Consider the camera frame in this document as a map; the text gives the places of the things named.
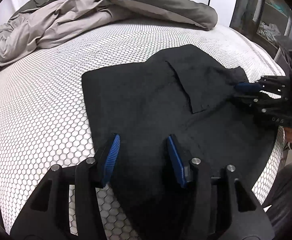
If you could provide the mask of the black pants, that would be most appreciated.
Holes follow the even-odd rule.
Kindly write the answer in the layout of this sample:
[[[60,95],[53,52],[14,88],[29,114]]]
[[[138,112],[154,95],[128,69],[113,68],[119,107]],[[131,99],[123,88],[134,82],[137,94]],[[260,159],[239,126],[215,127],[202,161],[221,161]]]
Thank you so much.
[[[277,127],[233,102],[234,86],[247,81],[242,68],[227,69],[193,45],[83,74],[96,151],[120,136],[110,184],[141,239],[274,237],[251,190]],[[192,155],[185,187],[168,153],[171,134]]]

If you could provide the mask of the dark wardrobe with shelves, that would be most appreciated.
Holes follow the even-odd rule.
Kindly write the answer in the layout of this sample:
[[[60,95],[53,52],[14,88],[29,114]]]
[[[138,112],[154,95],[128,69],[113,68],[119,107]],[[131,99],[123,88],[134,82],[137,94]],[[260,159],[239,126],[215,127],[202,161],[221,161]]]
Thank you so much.
[[[288,36],[292,10],[284,0],[236,0],[230,27],[261,46],[276,60],[277,36]]]

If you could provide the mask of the white honeycomb mattress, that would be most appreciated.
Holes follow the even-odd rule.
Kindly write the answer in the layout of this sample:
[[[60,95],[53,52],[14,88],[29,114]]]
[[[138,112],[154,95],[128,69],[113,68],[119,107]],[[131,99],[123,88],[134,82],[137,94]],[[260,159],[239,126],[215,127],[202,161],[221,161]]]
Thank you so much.
[[[0,72],[0,209],[6,231],[51,165],[76,165],[94,154],[81,76],[117,64],[144,62],[166,48],[192,44],[249,81],[283,75],[259,45],[221,25],[201,31],[139,18],[88,31],[37,50]]]

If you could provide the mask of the grey duvet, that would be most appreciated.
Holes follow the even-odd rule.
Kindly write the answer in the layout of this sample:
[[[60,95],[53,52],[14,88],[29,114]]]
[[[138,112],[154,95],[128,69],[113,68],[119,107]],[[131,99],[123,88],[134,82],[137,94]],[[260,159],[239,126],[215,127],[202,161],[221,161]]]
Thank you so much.
[[[30,0],[0,25],[0,69],[37,49],[59,46],[82,33],[143,15],[211,30],[210,6],[191,0]]]

